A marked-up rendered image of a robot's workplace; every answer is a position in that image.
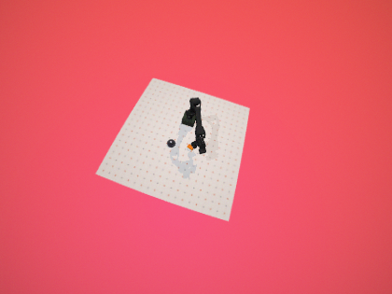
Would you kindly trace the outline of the dark grey round pedestal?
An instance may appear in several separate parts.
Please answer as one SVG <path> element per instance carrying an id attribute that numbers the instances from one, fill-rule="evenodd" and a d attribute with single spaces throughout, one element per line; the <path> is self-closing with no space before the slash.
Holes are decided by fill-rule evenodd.
<path id="1" fill-rule="evenodd" d="M 167 141 L 167 146 L 168 147 L 174 147 L 175 146 L 175 140 L 173 140 L 173 139 L 168 140 Z"/>

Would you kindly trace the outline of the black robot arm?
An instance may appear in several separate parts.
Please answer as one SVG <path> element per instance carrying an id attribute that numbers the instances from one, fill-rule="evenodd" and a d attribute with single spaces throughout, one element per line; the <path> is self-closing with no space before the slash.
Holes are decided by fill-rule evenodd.
<path id="1" fill-rule="evenodd" d="M 202 117 L 201 117 L 202 102 L 199 97 L 194 97 L 189 99 L 189 103 L 190 103 L 190 108 L 186 110 L 186 114 L 187 114 L 186 119 L 192 119 L 193 116 L 195 116 L 196 118 L 196 127 L 195 127 L 196 141 L 193 141 L 190 144 L 193 148 L 199 147 L 200 149 L 203 149 L 206 147 L 206 144 L 203 140 L 206 137 L 206 135 L 205 135 L 205 130 L 202 126 Z M 200 105 L 200 106 L 196 106 L 196 105 Z"/>

